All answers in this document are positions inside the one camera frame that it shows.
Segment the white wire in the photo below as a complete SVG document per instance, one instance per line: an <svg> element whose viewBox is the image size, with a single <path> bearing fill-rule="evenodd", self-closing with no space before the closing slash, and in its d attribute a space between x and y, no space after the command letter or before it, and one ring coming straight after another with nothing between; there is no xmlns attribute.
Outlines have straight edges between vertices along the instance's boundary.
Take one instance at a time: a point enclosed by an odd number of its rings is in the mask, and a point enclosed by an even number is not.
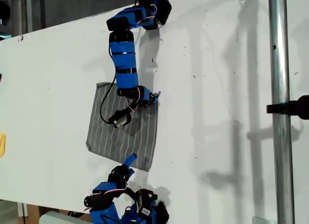
<svg viewBox="0 0 309 224"><path fill-rule="evenodd" d="M156 5L154 3L150 4L151 6L154 6L155 7L155 12L154 14L156 14L156 12L158 11L158 8L156 7Z"/></svg>

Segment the yellow object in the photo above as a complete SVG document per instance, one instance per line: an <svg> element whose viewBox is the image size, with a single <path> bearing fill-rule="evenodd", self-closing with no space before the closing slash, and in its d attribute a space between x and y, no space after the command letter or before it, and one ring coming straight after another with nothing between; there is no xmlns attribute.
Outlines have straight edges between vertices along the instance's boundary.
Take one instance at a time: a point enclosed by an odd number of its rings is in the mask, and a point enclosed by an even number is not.
<svg viewBox="0 0 309 224"><path fill-rule="evenodd" d="M5 138L6 136L0 133L0 157L3 157L5 153Z"/></svg>

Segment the white stripe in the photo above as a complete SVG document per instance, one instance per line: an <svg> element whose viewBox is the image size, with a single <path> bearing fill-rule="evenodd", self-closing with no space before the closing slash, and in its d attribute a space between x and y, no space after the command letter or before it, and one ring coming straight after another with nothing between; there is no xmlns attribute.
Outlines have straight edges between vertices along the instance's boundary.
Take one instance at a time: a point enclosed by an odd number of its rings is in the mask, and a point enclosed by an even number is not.
<svg viewBox="0 0 309 224"><path fill-rule="evenodd" d="M129 148L129 140L130 140L130 131L131 131L131 127L132 127L132 122L129 124L130 125L130 128L129 128L129 132L128 132L128 136L127 136L127 148L126 148L126 153L127 153L127 150Z"/></svg>
<svg viewBox="0 0 309 224"><path fill-rule="evenodd" d="M110 100L110 93L107 95L107 102L106 102L106 108L105 108L105 114L103 116L103 118L105 119L106 117L106 113L107 113L107 109L108 109L108 102ZM98 149L98 153L100 153L101 151L101 143L102 143L102 136L103 136L103 126L104 126L105 122L102 120L102 132L101 132L101 139L100 139L100 144L98 145L99 146L99 149Z"/></svg>
<svg viewBox="0 0 309 224"><path fill-rule="evenodd" d="M116 139L116 143L115 143L115 145L116 145L116 151L115 151L114 158L116 158L116 152L117 152L117 150L118 150L117 142L118 142L119 132L120 132L120 131L118 131L118 135L117 135L117 139Z"/></svg>
<svg viewBox="0 0 309 224"><path fill-rule="evenodd" d="M117 96L117 89L115 89L114 101L112 102L112 109L111 109L110 117L112 116L112 112L113 112L113 108L114 108L114 103L115 103L116 96ZM105 155L105 149L106 149L107 139L108 139L108 137L106 138L106 141L105 141L104 155Z"/></svg>
<svg viewBox="0 0 309 224"><path fill-rule="evenodd" d="M155 127L154 128L154 138L153 138L153 146L151 148L151 155L150 155L150 159L149 159L149 164L150 164L151 159L153 158L153 155L154 155L154 146L155 146L155 139L156 139L156 136L155 136L155 134L156 134L156 119L157 119L156 114L154 114L154 127Z"/></svg>
<svg viewBox="0 0 309 224"><path fill-rule="evenodd" d="M91 138L92 138L92 131L93 131L93 124L94 124L94 121L95 121L95 116L96 116L96 113L97 113L97 102L98 102L98 98L100 96L100 90L101 90L102 87L100 87L98 89L98 96L97 96L97 101L95 100L94 101L94 106L95 106L95 112L93 114L93 118L92 118L92 127L91 127L91 131L90 131L90 140L89 140L89 145L91 147Z"/></svg>
<svg viewBox="0 0 309 224"><path fill-rule="evenodd" d="M98 124L99 119L100 119L100 114L98 114L97 124ZM95 148L96 148L97 136L98 136L98 128L97 128L97 131L96 131L95 144L93 145L93 151L95 151Z"/></svg>
<svg viewBox="0 0 309 224"><path fill-rule="evenodd" d="M136 129L137 129L137 127L139 126L139 122L137 122L136 121ZM134 142L133 142L133 149L132 149L132 152L134 151L134 148L135 148L135 140L136 140L136 133L135 133L135 135L134 135ZM126 149L126 155L127 155L127 151L129 150L129 140L128 140L128 145L127 145L127 149Z"/></svg>
<svg viewBox="0 0 309 224"><path fill-rule="evenodd" d="M146 146L145 146L145 153L144 153L144 157L143 157L142 166L143 166L143 164L144 164L144 160L145 160L145 157L146 157L146 150L147 150L147 146L148 146L148 137L149 137L149 123L150 123L150 108L148 108L147 142L146 142Z"/></svg>
<svg viewBox="0 0 309 224"><path fill-rule="evenodd" d="M121 155L122 155L122 153L121 153L121 150L122 150L122 146L123 146L123 144L124 144L124 140L125 140L125 136L126 136L126 133L124 133L124 137L123 137L123 139L122 139L122 144L121 144L121 147L120 147L120 158L119 158L119 161L120 162L122 162L122 159L121 159Z"/></svg>
<svg viewBox="0 0 309 224"><path fill-rule="evenodd" d="M140 147L141 147L141 140L142 140L142 136L143 136L143 111L144 111L144 108L141 109L141 122L140 122ZM136 159L136 165L139 165L138 164L138 159L139 159L139 155L140 155L140 147L139 149L137 150L137 159Z"/></svg>

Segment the black clamp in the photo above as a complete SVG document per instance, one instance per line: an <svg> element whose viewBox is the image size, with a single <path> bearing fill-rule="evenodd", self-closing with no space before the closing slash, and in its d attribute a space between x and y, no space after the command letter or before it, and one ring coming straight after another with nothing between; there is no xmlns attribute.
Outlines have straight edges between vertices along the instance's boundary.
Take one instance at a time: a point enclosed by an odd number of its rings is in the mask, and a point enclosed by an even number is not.
<svg viewBox="0 0 309 224"><path fill-rule="evenodd" d="M303 95L297 101L267 105L267 114L298 115L301 119L309 120L309 95Z"/></svg>

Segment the floor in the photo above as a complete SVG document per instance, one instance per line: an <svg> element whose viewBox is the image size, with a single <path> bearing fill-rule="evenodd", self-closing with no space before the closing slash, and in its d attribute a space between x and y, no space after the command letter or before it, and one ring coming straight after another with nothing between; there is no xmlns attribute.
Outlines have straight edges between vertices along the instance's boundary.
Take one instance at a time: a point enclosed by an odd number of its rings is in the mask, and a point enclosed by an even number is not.
<svg viewBox="0 0 309 224"><path fill-rule="evenodd" d="M135 0L44 0L46 27L107 12Z"/></svg>
<svg viewBox="0 0 309 224"><path fill-rule="evenodd" d="M14 37L27 32L107 12L135 0L1 0L10 6L5 21Z"/></svg>
<svg viewBox="0 0 309 224"><path fill-rule="evenodd" d="M0 223L17 224L17 203L0 200Z"/></svg>

